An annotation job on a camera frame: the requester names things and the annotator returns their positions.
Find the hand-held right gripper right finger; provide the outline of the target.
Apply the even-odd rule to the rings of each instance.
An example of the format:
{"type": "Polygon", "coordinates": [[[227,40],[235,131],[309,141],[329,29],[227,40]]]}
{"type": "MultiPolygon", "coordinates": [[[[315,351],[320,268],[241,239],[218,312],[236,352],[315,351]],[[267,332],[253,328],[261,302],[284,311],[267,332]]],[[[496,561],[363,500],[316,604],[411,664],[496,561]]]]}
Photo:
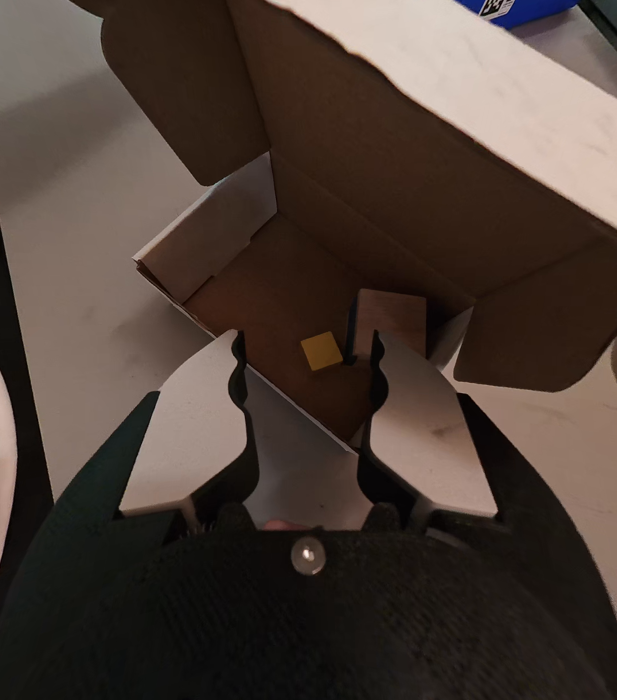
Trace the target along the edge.
{"type": "Polygon", "coordinates": [[[374,332],[369,365],[357,468],[365,497],[393,507],[406,528],[444,514],[494,523],[499,506],[452,384],[386,331],[374,332]]]}

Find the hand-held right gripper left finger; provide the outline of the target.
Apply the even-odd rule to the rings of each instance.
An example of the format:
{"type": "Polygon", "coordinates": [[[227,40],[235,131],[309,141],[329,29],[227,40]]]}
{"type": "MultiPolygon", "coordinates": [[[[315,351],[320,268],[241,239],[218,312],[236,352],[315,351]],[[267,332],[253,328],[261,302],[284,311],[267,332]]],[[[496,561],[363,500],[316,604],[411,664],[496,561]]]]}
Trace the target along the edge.
{"type": "Polygon", "coordinates": [[[199,530],[251,496],[260,469],[246,366],[244,333],[228,330],[164,382],[120,502],[124,517],[179,511],[199,530]]]}

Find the wooden cube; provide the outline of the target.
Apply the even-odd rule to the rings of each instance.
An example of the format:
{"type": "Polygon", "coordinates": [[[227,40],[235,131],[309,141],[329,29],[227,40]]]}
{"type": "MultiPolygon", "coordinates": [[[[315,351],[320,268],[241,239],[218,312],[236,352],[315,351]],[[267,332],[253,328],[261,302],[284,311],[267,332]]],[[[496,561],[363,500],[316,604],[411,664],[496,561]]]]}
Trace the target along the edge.
{"type": "Polygon", "coordinates": [[[371,357],[374,332],[386,332],[419,355],[426,356],[424,297],[361,288],[349,309],[345,337],[345,363],[371,357]]]}

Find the yellow cube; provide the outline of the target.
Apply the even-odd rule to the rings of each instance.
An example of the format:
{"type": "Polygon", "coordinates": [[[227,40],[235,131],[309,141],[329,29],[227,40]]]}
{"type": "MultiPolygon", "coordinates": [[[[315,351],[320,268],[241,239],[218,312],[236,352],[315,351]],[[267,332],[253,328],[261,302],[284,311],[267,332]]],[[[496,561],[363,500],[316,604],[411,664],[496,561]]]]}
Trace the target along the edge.
{"type": "Polygon", "coordinates": [[[331,331],[302,339],[300,345],[312,372],[321,372],[343,363],[342,352],[331,331]]]}

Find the white cardboard mailer box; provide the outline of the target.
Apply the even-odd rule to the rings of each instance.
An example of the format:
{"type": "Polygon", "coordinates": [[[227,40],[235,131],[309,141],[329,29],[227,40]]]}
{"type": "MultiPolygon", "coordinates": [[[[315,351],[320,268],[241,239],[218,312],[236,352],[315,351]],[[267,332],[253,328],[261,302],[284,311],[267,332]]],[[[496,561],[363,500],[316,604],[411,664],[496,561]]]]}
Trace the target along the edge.
{"type": "Polygon", "coordinates": [[[617,336],[617,99],[454,1],[75,1],[200,185],[138,272],[333,438],[361,289],[472,310],[459,381],[558,392],[617,336]]]}

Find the blue plastic bin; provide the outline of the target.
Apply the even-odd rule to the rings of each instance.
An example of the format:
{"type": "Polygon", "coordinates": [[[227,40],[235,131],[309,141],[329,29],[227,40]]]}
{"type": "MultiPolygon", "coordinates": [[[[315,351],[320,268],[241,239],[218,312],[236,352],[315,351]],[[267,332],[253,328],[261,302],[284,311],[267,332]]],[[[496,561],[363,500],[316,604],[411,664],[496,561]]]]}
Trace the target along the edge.
{"type": "Polygon", "coordinates": [[[565,12],[578,1],[458,1],[483,20],[504,29],[565,12]]]}

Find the person's black clothing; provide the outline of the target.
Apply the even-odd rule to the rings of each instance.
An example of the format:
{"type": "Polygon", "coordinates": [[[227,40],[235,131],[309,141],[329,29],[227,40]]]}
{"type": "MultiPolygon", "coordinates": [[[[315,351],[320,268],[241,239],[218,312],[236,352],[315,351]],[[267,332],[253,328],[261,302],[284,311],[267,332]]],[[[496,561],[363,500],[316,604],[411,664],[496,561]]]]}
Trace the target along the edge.
{"type": "Polygon", "coordinates": [[[15,494],[0,562],[1,614],[16,572],[54,503],[1,232],[0,372],[5,380],[15,418],[18,451],[15,494]]]}

